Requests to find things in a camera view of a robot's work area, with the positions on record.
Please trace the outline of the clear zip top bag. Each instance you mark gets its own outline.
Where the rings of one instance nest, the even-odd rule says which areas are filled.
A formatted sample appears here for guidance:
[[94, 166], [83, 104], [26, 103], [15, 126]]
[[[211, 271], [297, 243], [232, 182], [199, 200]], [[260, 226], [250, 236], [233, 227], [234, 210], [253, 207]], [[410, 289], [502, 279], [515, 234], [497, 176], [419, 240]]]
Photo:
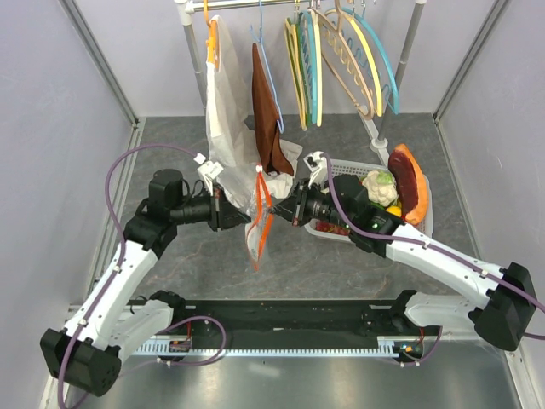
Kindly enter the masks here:
[[244, 243], [250, 263], [257, 271], [273, 224], [273, 214], [270, 212], [273, 200], [267, 188], [262, 166], [258, 164], [255, 170], [255, 216], [245, 229]]

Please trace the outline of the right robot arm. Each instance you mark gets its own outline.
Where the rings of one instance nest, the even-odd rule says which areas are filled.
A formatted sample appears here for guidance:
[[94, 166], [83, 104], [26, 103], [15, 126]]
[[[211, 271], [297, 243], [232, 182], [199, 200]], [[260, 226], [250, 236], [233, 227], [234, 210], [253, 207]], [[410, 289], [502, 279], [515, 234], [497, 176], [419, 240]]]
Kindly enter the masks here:
[[312, 219], [348, 228], [349, 240], [367, 253], [408, 265], [454, 290], [455, 303], [437, 301], [411, 291], [404, 306], [390, 313], [390, 325], [399, 335], [418, 327], [446, 326], [459, 319], [472, 325], [487, 343], [514, 351], [528, 337], [527, 328], [541, 304], [536, 299], [529, 270], [517, 262], [503, 267], [455, 251], [421, 233], [414, 226], [368, 200], [355, 175], [330, 178], [328, 192], [304, 180], [271, 212], [296, 227]]

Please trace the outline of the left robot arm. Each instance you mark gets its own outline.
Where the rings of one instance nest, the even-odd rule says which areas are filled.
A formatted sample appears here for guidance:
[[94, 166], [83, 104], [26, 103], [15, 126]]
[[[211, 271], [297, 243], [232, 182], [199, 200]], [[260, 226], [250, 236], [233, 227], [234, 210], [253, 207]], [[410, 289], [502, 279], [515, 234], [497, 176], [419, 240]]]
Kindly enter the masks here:
[[233, 168], [207, 162], [198, 173], [204, 191], [197, 195], [178, 170], [154, 174], [97, 286], [61, 330], [48, 329], [42, 335], [43, 357], [60, 385], [102, 396], [142, 344], [161, 331], [177, 335], [186, 328], [186, 313], [178, 309], [185, 301], [169, 291], [151, 296], [126, 320], [120, 316], [180, 225], [204, 222], [221, 231], [249, 222], [243, 206], [251, 194]]

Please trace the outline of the white shirt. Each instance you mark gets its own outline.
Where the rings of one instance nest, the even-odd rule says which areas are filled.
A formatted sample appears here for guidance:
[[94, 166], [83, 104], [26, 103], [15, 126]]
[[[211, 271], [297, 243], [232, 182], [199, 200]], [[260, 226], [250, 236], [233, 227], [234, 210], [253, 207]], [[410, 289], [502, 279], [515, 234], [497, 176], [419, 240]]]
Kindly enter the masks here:
[[[226, 191], [228, 199], [238, 208], [248, 209], [250, 202], [255, 199], [255, 168], [261, 165], [255, 143], [251, 84], [244, 81], [227, 24], [219, 15], [212, 19], [217, 21], [220, 65], [215, 69], [212, 64], [206, 63], [206, 135], [209, 156], [212, 161], [223, 166], [217, 182]], [[267, 77], [261, 48], [257, 46]], [[279, 136], [282, 152], [296, 174], [302, 146]], [[271, 196], [275, 199], [286, 198], [293, 186], [295, 174], [290, 176], [263, 172]]]

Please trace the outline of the red grape bunch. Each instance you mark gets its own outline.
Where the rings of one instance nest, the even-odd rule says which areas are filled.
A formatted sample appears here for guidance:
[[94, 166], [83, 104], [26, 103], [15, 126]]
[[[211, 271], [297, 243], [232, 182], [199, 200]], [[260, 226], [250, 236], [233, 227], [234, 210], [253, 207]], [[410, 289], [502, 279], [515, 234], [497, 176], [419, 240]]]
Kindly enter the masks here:
[[330, 222], [323, 221], [316, 222], [315, 229], [322, 233], [335, 234], [340, 236], [348, 236], [350, 233], [350, 230], [348, 228], [343, 228]]

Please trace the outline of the brown cloth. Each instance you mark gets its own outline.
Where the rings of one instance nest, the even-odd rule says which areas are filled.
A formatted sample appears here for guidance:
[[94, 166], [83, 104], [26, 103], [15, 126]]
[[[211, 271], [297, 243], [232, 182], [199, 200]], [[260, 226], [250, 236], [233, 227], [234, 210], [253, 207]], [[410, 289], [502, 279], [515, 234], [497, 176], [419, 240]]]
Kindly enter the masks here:
[[293, 176], [293, 166], [280, 147], [278, 109], [269, 89], [256, 43], [252, 44], [252, 106], [255, 121], [255, 143], [264, 171]]

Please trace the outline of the white cauliflower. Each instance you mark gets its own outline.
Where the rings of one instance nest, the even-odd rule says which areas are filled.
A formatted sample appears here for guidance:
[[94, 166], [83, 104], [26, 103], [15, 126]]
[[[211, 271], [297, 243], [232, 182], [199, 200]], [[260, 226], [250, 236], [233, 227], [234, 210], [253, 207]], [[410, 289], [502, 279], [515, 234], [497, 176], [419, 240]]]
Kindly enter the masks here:
[[369, 201], [383, 207], [388, 207], [398, 198], [396, 181], [388, 171], [370, 171], [363, 179], [362, 185], [367, 189]]

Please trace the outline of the yellow corn cob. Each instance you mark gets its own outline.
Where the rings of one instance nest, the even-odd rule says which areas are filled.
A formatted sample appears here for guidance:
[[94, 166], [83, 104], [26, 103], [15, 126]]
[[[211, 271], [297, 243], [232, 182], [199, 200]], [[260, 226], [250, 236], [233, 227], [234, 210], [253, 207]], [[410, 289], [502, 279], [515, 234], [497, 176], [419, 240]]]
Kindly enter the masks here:
[[396, 217], [401, 217], [402, 216], [402, 210], [400, 207], [398, 207], [397, 205], [391, 205], [389, 207], [386, 208], [386, 212], [396, 216]]

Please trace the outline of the yellow hanger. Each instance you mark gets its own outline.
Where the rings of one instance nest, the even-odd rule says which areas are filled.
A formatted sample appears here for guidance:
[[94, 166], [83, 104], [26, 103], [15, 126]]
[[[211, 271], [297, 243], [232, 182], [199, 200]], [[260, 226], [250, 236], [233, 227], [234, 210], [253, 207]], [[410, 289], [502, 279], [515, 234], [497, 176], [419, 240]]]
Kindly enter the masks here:
[[350, 24], [349, 20], [348, 20], [348, 14], [346, 14], [343, 10], [342, 10], [342, 12], [343, 12], [343, 17], [345, 18], [345, 20], [343, 22], [343, 28], [341, 29], [341, 34], [344, 37], [348, 48], [350, 49], [347, 40], [351, 37], [353, 40], [359, 41], [359, 44], [364, 45], [365, 51], [366, 51], [367, 55], [370, 57], [370, 65], [371, 65], [371, 68], [373, 70], [373, 76], [374, 76], [374, 79], [375, 79], [375, 82], [376, 82], [375, 84], [373, 84], [373, 81], [371, 79], [369, 79], [365, 73], [362, 72], [362, 70], [359, 67], [358, 62], [356, 61], [356, 58], [353, 55], [353, 52], [350, 49], [350, 51], [351, 51], [351, 53], [353, 55], [353, 58], [357, 62], [357, 67], [359, 68], [362, 76], [365, 78], [368, 90], [370, 92], [370, 96], [372, 97], [372, 100], [373, 100], [374, 113], [372, 114], [372, 117], [375, 117], [375, 116], [381, 117], [380, 115], [378, 115], [378, 114], [381, 113], [381, 108], [382, 108], [381, 107], [381, 102], [382, 102], [381, 86], [378, 83], [378, 79], [377, 79], [377, 76], [376, 76], [376, 68], [375, 68], [375, 64], [374, 64], [374, 61], [373, 61], [373, 55], [370, 52], [368, 44], [367, 44], [366, 40], [364, 39], [361, 31], [356, 26], [352, 26]]

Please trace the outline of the teal hanger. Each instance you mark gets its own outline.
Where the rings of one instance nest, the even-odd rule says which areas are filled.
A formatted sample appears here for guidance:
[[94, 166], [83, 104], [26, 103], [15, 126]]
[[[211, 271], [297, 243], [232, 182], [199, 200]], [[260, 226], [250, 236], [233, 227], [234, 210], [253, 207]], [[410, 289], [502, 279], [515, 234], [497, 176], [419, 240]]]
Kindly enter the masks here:
[[[343, 7], [342, 10], [348, 14], [348, 20], [352, 26], [356, 26], [366, 40], [370, 52], [373, 55], [373, 61], [376, 68], [376, 76], [378, 83], [381, 86], [381, 113], [386, 112], [386, 108], [390, 108], [394, 114], [399, 113], [399, 89], [395, 79], [394, 71], [387, 55], [387, 51], [382, 44], [382, 41], [372, 28], [370, 23], [364, 17], [364, 11], [358, 13], [355, 9]], [[351, 37], [347, 40], [348, 45], [353, 52], [360, 69], [367, 75], [375, 84], [373, 70], [370, 65], [370, 57], [365, 51], [363, 44], [353, 40]]]

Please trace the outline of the beige hanger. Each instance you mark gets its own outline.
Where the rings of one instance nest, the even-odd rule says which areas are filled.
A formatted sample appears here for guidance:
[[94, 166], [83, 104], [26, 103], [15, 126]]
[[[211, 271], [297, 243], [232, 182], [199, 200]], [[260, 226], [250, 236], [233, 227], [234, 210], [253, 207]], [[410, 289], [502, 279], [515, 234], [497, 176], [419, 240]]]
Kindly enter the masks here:
[[322, 52], [327, 67], [336, 77], [357, 113], [366, 120], [373, 119], [376, 113], [373, 97], [355, 56], [342, 35], [342, 25], [348, 22], [348, 19], [342, 10], [341, 2], [334, 1], [331, 19], [321, 11], [317, 11], [317, 17], [320, 33], [328, 47]]

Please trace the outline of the orange hanger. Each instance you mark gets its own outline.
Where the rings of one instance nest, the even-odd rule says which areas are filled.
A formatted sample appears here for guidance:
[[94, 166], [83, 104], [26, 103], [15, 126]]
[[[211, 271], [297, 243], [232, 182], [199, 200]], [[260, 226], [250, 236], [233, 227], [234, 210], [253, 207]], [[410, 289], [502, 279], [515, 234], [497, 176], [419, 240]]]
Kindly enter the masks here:
[[219, 68], [220, 58], [218, 55], [218, 31], [217, 21], [209, 17], [209, 1], [203, 0], [204, 18], [209, 29], [208, 39], [206, 40], [207, 47], [207, 62], [212, 64], [215, 69]]

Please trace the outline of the cream hanger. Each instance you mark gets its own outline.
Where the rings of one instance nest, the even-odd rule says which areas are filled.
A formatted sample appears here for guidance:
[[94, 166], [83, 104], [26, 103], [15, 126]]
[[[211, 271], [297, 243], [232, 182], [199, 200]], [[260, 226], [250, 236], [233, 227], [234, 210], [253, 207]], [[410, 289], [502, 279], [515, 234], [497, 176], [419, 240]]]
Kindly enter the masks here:
[[290, 59], [290, 70], [295, 89], [295, 98], [299, 112], [302, 130], [307, 130], [307, 104], [305, 99], [305, 87], [299, 63], [299, 49], [297, 41], [296, 25], [286, 18], [284, 21], [284, 39]]

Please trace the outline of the light blue hanger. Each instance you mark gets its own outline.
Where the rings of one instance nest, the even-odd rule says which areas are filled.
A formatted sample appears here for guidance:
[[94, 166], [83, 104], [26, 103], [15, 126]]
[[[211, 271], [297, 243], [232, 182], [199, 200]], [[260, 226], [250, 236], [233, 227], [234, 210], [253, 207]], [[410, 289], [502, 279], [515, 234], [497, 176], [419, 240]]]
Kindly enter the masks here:
[[315, 9], [307, 9], [310, 11], [313, 20], [314, 39], [316, 44], [316, 67], [318, 80], [318, 117], [316, 126], [322, 125], [323, 118], [323, 82], [322, 82], [322, 56], [321, 56], [321, 36], [318, 24], [318, 15]]

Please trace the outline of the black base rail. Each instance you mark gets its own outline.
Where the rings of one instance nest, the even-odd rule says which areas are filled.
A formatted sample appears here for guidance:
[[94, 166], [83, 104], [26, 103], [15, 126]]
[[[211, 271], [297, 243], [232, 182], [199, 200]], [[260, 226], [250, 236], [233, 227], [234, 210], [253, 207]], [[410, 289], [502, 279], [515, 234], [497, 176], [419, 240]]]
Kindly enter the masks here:
[[182, 361], [211, 357], [356, 357], [410, 362], [437, 326], [419, 327], [394, 300], [186, 300], [175, 328], [141, 345], [140, 356]]

